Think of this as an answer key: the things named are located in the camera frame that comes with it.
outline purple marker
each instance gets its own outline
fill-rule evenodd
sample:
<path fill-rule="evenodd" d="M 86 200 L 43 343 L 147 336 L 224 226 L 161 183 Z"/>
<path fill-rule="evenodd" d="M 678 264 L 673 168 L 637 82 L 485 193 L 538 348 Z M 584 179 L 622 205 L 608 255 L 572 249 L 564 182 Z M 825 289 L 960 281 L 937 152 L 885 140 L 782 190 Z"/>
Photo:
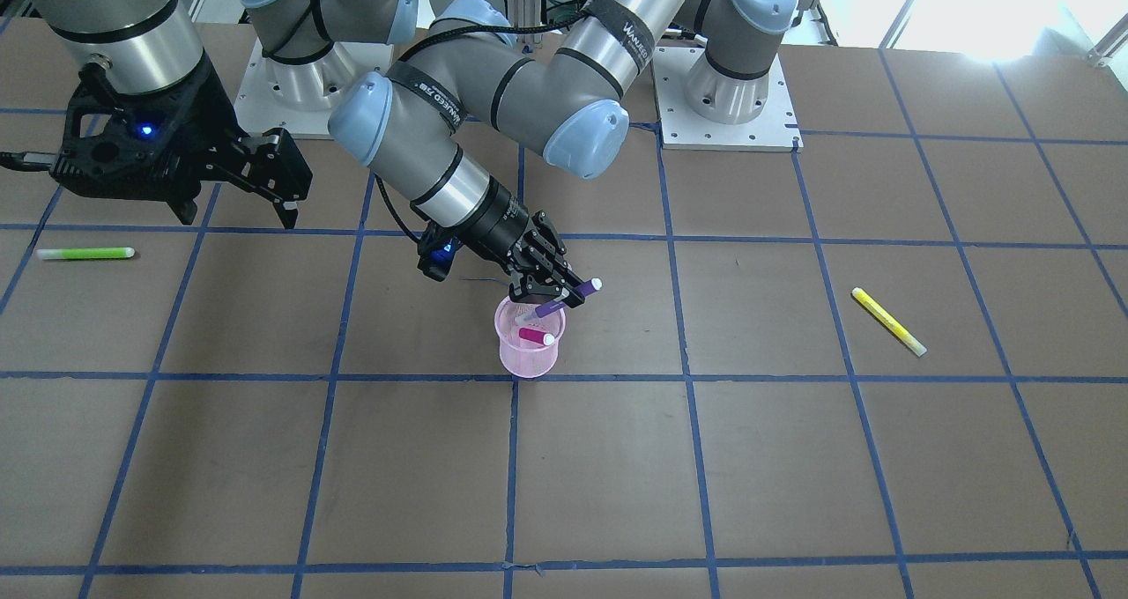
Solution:
<path fill-rule="evenodd" d="M 600 280 L 599 278 L 592 278 L 591 280 L 588 280 L 583 284 L 576 287 L 575 292 L 580 294 L 581 298 L 587 298 L 602 288 L 603 288 L 603 281 Z M 552 315 L 556 312 L 556 310 L 561 310 L 567 306 L 563 301 L 563 299 L 566 298 L 569 292 L 567 290 L 565 290 L 564 293 L 561 294 L 559 299 L 545 302 L 536 307 L 535 309 L 530 310 L 529 312 L 517 316 L 517 323 L 519 323 L 521 326 L 528 326 L 529 324 L 532 324 L 537 319 L 544 319 L 545 317 L 548 317 L 548 315 Z"/>

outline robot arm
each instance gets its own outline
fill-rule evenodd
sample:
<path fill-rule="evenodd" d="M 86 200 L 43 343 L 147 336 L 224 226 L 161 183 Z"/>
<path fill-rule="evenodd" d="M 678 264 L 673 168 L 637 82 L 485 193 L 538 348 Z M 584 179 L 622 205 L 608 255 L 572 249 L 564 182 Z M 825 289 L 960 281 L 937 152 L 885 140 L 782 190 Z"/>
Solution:
<path fill-rule="evenodd" d="M 292 228 L 311 174 L 285 130 L 240 129 L 179 0 L 34 0 L 80 65 L 51 176 L 80 196 L 167 203 L 192 223 L 201 180 L 268 199 Z M 103 115 L 96 134 L 83 117 Z"/>
<path fill-rule="evenodd" d="M 615 159 L 629 126 L 619 106 L 655 38 L 685 0 L 593 0 L 549 64 L 514 49 L 512 26 L 483 0 L 456 0 L 387 77 L 367 73 L 329 120 L 333 136 L 430 222 L 421 268 L 465 244 L 511 276 L 514 301 L 563 296 L 582 280 L 548 214 L 530 214 L 450 135 L 467 115 L 583 178 Z"/>

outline green highlighter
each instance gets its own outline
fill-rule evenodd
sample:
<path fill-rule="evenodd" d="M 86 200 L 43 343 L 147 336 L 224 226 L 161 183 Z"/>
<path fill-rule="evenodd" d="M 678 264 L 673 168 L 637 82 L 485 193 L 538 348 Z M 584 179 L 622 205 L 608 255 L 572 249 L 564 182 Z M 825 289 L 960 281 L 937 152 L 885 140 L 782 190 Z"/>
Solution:
<path fill-rule="evenodd" d="M 41 259 L 129 259 L 136 250 L 133 247 L 99 247 L 96 249 L 36 249 Z"/>

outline red marker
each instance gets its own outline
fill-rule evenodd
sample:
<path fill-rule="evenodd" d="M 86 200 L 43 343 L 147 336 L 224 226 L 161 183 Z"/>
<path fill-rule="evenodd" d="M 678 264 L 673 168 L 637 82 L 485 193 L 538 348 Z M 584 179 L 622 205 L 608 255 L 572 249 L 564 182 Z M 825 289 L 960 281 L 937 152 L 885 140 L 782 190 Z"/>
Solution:
<path fill-rule="evenodd" d="M 517 332 L 517 334 L 527 342 L 532 342 L 543 346 L 550 346 L 553 345 L 553 342 L 556 341 L 556 337 L 554 337 L 552 333 L 543 333 L 540 331 L 534 331 L 532 328 L 521 328 Z"/>

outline bolt hole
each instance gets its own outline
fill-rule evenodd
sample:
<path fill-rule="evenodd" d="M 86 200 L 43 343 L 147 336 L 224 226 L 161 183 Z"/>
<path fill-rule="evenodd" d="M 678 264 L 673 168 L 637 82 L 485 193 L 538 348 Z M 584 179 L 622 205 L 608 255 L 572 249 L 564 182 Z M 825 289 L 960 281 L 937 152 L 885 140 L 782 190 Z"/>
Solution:
<path fill-rule="evenodd" d="M 98 162 L 109 162 L 117 158 L 118 152 L 121 152 L 121 149 L 117 144 L 107 141 L 95 146 L 90 152 L 90 157 Z"/>

